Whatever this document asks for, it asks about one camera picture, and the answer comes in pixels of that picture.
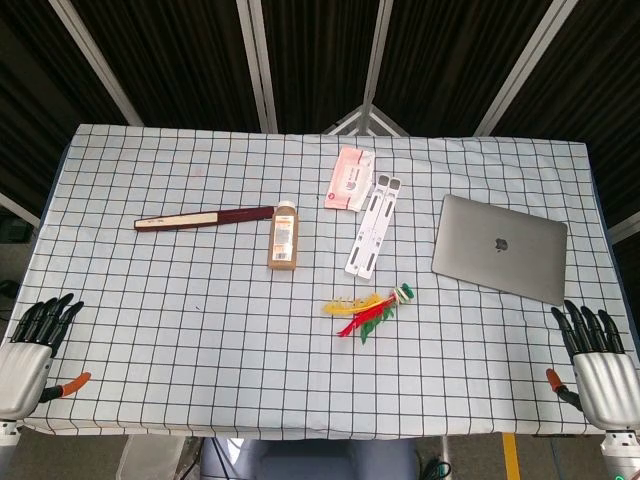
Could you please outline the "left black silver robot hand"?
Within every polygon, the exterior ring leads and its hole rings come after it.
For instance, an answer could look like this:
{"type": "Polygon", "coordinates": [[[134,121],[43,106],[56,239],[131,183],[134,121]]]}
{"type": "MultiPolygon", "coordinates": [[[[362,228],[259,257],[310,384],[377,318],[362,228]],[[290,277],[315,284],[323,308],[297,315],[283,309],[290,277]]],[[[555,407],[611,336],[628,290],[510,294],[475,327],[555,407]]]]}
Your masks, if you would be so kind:
{"type": "Polygon", "coordinates": [[[27,418],[38,405],[70,396],[91,379],[83,372],[67,384],[46,385],[52,362],[67,331],[82,310],[69,293],[32,305],[1,346],[1,419],[27,418]]]}

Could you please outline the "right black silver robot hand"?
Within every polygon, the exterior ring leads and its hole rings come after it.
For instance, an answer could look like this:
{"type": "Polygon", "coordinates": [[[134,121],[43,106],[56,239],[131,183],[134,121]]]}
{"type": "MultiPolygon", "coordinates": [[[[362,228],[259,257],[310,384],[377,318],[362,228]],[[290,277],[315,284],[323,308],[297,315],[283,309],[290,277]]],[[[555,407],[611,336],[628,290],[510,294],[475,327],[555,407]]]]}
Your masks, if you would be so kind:
{"type": "Polygon", "coordinates": [[[608,312],[564,302],[565,311],[551,308],[573,368],[577,390],[562,382],[551,368],[546,378],[559,399],[582,412],[604,431],[639,429],[639,376],[627,355],[616,323],[608,312]]]}

